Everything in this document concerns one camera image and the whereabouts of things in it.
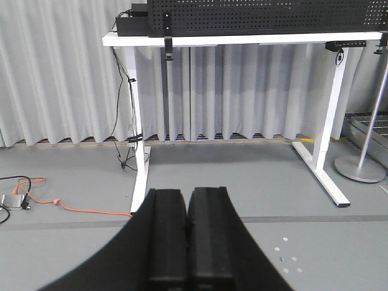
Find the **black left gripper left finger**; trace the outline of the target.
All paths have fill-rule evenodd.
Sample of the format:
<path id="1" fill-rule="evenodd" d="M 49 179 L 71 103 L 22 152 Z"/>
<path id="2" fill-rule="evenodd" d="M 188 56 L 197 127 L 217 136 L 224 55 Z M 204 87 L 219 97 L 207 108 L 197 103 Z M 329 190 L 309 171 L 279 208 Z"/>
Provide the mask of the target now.
<path id="1" fill-rule="evenodd" d="M 179 189 L 150 189 L 98 252 L 43 290 L 185 290 L 186 207 Z"/>

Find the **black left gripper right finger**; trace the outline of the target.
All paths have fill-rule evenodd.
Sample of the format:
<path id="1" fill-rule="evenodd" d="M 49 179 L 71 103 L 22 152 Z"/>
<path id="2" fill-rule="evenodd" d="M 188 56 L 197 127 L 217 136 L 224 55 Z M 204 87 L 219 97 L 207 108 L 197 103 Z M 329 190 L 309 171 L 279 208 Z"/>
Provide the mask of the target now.
<path id="1" fill-rule="evenodd" d="M 188 210 L 189 290 L 291 290 L 238 216 L 225 187 L 197 187 Z"/>

